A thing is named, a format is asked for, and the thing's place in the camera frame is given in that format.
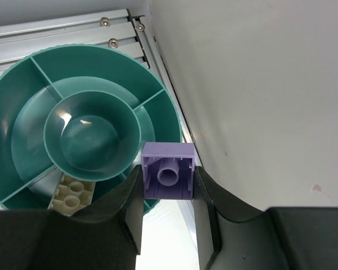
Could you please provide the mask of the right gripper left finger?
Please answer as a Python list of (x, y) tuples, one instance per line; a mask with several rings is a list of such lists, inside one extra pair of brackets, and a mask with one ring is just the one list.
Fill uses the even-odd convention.
[(143, 215), (141, 166), (70, 217), (54, 210), (0, 210), (0, 269), (134, 269)]

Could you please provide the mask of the teal divided round container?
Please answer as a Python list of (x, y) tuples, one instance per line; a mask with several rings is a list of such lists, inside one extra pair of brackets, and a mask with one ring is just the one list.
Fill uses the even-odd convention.
[(103, 46), (43, 49), (0, 76), (0, 208), (47, 209), (63, 174), (95, 182), (92, 202), (121, 184), (147, 142), (181, 142), (163, 83)]

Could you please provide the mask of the white lego brick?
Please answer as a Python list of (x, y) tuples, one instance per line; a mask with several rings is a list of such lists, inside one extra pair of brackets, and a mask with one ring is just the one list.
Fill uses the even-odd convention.
[(63, 174), (47, 209), (71, 216), (91, 204), (95, 185), (95, 182), (82, 181)]

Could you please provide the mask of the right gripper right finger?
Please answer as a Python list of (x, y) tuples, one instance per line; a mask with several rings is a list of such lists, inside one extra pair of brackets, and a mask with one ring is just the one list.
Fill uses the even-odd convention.
[(194, 171), (201, 269), (338, 269), (338, 208), (261, 211)]

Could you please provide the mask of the aluminium frame rail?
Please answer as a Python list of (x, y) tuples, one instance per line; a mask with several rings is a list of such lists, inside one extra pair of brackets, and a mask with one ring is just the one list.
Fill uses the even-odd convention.
[(148, 67), (180, 106), (146, 19), (132, 18), (128, 9), (0, 26), (0, 76), (39, 50), (65, 44), (109, 46), (112, 40), (120, 52)]

